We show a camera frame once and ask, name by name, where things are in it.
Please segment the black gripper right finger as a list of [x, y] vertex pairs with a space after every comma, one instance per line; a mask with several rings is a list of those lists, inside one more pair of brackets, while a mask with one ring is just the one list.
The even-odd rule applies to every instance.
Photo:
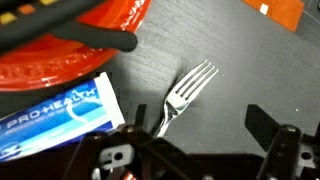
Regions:
[[260, 106], [249, 104], [245, 116], [245, 127], [260, 147], [267, 151], [279, 129], [279, 124]]

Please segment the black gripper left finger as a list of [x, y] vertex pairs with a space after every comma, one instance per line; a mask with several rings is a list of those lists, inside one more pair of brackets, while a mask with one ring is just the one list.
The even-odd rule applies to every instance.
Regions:
[[139, 104], [136, 110], [134, 125], [144, 128], [147, 119], [147, 105]]

